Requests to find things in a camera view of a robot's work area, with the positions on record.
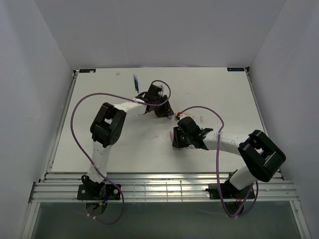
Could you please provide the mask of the blue ink pen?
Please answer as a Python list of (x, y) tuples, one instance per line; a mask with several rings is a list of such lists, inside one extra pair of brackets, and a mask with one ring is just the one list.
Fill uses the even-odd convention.
[(136, 74), (133, 74), (133, 79), (134, 79), (135, 90), (139, 94), (140, 90), (139, 90), (138, 78)]

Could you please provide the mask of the pink highlighter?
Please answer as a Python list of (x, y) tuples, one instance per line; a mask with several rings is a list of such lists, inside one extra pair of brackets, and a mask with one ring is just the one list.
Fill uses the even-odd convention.
[(172, 133), (172, 132), (170, 132), (170, 133), (169, 133), (169, 135), (170, 135), (170, 139), (173, 141), (173, 139), (174, 139), (174, 135), (173, 135), (173, 133)]

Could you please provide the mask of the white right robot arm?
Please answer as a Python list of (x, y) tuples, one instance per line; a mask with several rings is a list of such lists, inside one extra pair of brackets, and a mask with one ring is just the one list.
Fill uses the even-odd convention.
[(211, 128), (200, 128), (191, 117), (184, 117), (173, 128), (172, 146), (220, 150), (239, 155), (245, 166), (234, 171), (221, 186), (231, 198), (256, 181), (269, 182), (286, 161), (285, 154), (260, 130), (249, 135), (217, 133)]

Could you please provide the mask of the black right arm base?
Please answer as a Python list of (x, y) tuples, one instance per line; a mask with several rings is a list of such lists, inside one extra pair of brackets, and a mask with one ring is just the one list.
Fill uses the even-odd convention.
[[(224, 199), (244, 199), (248, 194), (248, 199), (254, 199), (255, 193), (253, 189), (250, 189), (250, 186), (246, 186), (245, 188), (238, 190), (231, 185), (224, 185), (224, 183), (220, 184), (221, 193)], [(208, 188), (205, 189), (206, 192), (209, 193), (210, 199), (220, 199), (218, 185), (209, 184)]]

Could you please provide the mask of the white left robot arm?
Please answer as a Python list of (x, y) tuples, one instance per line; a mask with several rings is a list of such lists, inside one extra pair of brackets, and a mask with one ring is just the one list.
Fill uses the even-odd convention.
[(140, 93), (131, 102), (115, 105), (103, 103), (100, 107), (90, 127), (93, 164), (88, 174), (82, 176), (82, 182), (89, 186), (88, 192), (93, 198), (100, 199), (106, 193), (102, 182), (107, 176), (110, 151), (121, 136), (125, 120), (149, 112), (154, 112), (158, 118), (174, 115), (162, 85), (151, 84), (147, 92)]

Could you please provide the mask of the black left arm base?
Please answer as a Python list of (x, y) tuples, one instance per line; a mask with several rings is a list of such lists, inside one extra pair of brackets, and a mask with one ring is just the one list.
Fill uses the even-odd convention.
[(78, 188), (76, 198), (82, 201), (120, 200), (121, 194), (120, 190), (112, 184), (104, 184), (97, 192), (93, 192), (81, 184)]

